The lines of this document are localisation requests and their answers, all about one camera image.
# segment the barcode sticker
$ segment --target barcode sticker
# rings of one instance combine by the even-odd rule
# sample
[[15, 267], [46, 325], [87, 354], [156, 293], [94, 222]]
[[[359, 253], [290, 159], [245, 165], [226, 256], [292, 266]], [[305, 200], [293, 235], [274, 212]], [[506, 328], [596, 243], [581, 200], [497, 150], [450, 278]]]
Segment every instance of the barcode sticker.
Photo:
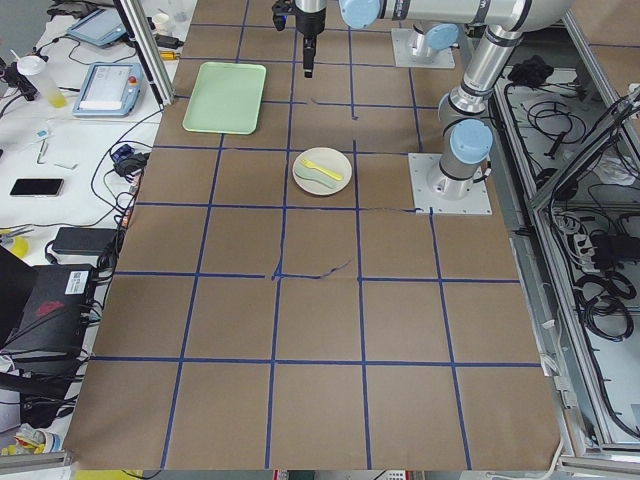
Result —
[[67, 282], [67, 288], [64, 291], [65, 295], [78, 295], [84, 293], [84, 287], [87, 285], [89, 279], [89, 272], [74, 271], [69, 274], [69, 281]]

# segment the white mounting plate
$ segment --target white mounting plate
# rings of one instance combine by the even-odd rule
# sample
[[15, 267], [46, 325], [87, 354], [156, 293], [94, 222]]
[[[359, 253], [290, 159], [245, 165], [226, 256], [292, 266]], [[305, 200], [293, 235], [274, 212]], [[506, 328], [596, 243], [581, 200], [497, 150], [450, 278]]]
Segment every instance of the white mounting plate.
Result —
[[391, 40], [393, 43], [393, 55], [396, 59], [396, 67], [417, 67], [417, 68], [455, 68], [453, 53], [450, 48], [441, 50], [432, 62], [416, 58], [411, 55], [409, 49], [409, 37], [413, 33], [409, 28], [392, 28]]
[[[409, 172], [411, 174], [411, 189], [413, 190], [413, 205], [419, 214], [433, 213], [455, 215], [491, 215], [491, 203], [484, 182], [474, 183], [469, 194], [457, 201], [445, 200], [434, 193], [427, 186], [427, 172], [432, 165], [440, 161], [439, 153], [410, 153]], [[482, 176], [478, 171], [474, 178]]]

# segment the white plate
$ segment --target white plate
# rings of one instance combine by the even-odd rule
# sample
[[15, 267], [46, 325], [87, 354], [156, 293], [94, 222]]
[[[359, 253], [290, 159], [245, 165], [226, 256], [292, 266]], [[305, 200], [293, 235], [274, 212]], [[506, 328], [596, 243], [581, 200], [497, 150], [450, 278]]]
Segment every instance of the white plate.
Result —
[[[320, 167], [327, 168], [342, 175], [342, 180], [334, 180], [334, 182], [336, 183], [336, 188], [329, 188], [319, 182], [316, 182], [315, 180], [307, 180], [298, 177], [294, 172], [297, 165], [302, 161], [302, 159], [305, 158], [307, 160], [311, 160]], [[293, 175], [293, 179], [304, 191], [312, 193], [314, 195], [326, 196], [338, 193], [349, 184], [349, 182], [351, 181], [352, 169], [351, 163], [349, 163], [349, 159], [339, 151], [334, 150], [333, 148], [316, 147], [304, 151], [300, 155], [298, 155], [298, 157], [293, 162], [291, 173]]]

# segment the green tray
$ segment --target green tray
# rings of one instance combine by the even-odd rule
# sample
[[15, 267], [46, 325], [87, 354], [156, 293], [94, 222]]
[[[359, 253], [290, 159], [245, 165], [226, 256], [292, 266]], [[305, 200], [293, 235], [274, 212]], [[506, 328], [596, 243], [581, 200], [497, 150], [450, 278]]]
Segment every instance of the green tray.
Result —
[[266, 74], [262, 65], [203, 63], [182, 126], [190, 132], [252, 133]]

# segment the black smartphone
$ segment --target black smartphone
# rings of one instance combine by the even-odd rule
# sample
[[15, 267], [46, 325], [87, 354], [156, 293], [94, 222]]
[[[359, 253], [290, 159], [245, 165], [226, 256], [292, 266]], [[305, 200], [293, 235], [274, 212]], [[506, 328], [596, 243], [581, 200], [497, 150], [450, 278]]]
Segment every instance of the black smartphone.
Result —
[[19, 178], [13, 184], [12, 197], [55, 197], [62, 189], [61, 178]]

